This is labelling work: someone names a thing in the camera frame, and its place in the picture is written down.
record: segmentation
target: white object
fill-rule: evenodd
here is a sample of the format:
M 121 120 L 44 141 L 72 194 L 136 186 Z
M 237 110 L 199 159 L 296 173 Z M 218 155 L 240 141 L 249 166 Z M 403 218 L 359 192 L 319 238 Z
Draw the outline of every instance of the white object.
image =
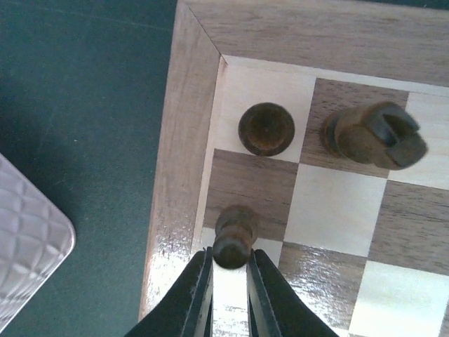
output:
M 69 219 L 0 154 L 0 332 L 74 245 Z

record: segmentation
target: brown chess piece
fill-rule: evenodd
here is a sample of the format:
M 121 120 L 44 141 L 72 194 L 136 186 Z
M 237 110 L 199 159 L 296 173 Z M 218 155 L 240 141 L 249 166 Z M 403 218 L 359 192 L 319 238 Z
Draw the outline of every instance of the brown chess piece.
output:
M 324 122 L 322 139 L 336 157 L 401 170 L 427 153 L 419 128 L 402 107 L 382 102 L 331 114 Z
M 257 226 L 258 216 L 249 207 L 233 205 L 224 209 L 215 225 L 215 262 L 226 269 L 245 265 L 257 239 Z
M 295 123 L 286 109 L 274 103 L 250 107 L 239 122 L 239 137 L 246 149 L 263 157 L 284 151 L 295 136 Z

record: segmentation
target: pawn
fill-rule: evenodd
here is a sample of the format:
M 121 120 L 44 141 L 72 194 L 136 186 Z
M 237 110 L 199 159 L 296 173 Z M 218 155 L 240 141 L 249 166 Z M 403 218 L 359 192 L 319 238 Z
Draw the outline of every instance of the pawn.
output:
M 239 122 L 240 140 L 256 156 L 280 154 L 292 143 L 294 136 L 293 118 L 282 106 L 274 103 L 253 105 Z
M 427 153 L 417 122 L 399 105 L 382 102 L 331 114 L 322 141 L 335 157 L 401 170 Z
M 244 266 L 257 239 L 257 226 L 257 214 L 249 207 L 234 205 L 224 209 L 215 224 L 215 262 L 226 269 Z

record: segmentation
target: wooden chess piece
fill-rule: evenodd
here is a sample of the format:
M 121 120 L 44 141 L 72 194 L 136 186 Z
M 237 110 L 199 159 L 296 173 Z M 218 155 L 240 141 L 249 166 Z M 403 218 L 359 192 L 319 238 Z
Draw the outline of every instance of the wooden chess piece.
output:
M 382 102 L 331 114 L 321 135 L 325 147 L 336 157 L 401 170 L 427 153 L 419 128 L 402 107 Z
M 226 269 L 245 265 L 257 239 L 257 226 L 258 216 L 249 207 L 234 205 L 224 209 L 215 225 L 215 262 Z
M 250 107 L 239 122 L 243 146 L 257 156 L 270 157 L 284 151 L 295 136 L 293 118 L 282 106 L 260 103 Z

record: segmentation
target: quilted pattern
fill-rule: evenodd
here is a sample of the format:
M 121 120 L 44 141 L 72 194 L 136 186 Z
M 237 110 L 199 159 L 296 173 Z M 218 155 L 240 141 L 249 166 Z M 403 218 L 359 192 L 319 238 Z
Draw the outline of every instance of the quilted pattern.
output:
M 69 219 L 0 154 L 0 332 L 74 244 Z

